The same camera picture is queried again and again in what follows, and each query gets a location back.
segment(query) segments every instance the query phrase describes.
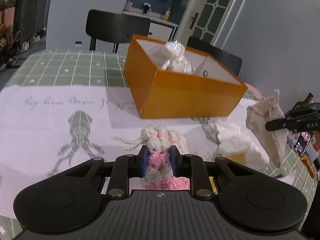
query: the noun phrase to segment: cardboard box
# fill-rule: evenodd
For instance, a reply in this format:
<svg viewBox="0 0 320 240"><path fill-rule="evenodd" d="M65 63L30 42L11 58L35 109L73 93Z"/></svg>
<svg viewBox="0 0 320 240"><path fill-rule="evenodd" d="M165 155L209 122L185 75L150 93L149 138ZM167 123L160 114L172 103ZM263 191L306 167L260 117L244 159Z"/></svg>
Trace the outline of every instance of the cardboard box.
<svg viewBox="0 0 320 240"><path fill-rule="evenodd" d="M186 47L185 57L196 73L161 70L167 58L164 41L134 35L124 66L132 97L141 118L227 116L247 87L208 53Z"/></svg>

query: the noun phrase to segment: beige pouch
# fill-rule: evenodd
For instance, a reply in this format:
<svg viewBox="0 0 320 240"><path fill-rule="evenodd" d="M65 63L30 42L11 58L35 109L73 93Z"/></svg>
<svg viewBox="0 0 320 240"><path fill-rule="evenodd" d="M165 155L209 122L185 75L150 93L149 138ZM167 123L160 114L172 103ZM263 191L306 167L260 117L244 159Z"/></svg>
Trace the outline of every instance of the beige pouch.
<svg viewBox="0 0 320 240"><path fill-rule="evenodd" d="M284 113L279 106L279 90L275 90L274 96L247 108L245 122L277 167L280 167L285 154L288 131L267 131L265 125L268 121L281 118L284 118Z"/></svg>

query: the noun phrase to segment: green plaid tablecloth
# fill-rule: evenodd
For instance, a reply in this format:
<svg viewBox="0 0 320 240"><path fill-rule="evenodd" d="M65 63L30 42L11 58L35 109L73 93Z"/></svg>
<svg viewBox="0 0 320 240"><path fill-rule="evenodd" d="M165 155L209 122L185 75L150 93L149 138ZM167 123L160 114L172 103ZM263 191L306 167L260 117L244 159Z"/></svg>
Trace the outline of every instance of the green plaid tablecloth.
<svg viewBox="0 0 320 240"><path fill-rule="evenodd" d="M116 54L66 49L45 50L30 55L8 81L6 87L12 85L127 87L123 74L124 64L125 57ZM244 97L254 99L250 92L247 92ZM201 123L206 137L208 139L214 138L210 118L197 119ZM299 160L295 151L287 147L281 167L276 168L270 160L270 164L263 173L268 176L279 174L286 176L293 170L297 171L293 185L305 195L309 211L315 195L317 179L310 177L307 168ZM0 216L1 240L11 240L21 231L17 220Z"/></svg>

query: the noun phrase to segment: wall outlet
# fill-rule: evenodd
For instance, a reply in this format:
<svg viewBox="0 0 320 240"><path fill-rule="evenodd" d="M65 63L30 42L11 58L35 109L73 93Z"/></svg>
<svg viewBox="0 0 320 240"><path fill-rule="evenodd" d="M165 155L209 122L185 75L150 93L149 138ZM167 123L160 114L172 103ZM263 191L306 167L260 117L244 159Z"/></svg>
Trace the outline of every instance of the wall outlet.
<svg viewBox="0 0 320 240"><path fill-rule="evenodd" d="M76 41L76 48L82 47L82 41Z"/></svg>

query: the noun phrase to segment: ribbed gray panel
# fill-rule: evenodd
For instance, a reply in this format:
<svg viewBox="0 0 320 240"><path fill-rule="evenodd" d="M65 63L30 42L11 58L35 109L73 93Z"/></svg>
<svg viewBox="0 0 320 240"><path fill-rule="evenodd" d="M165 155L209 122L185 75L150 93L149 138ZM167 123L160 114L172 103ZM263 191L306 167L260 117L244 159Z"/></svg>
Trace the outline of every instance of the ribbed gray panel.
<svg viewBox="0 0 320 240"><path fill-rule="evenodd" d="M111 201L92 224L59 236L29 231L17 240L300 240L297 231L256 236L225 221L211 202L193 199L187 191L135 190L131 197Z"/></svg>

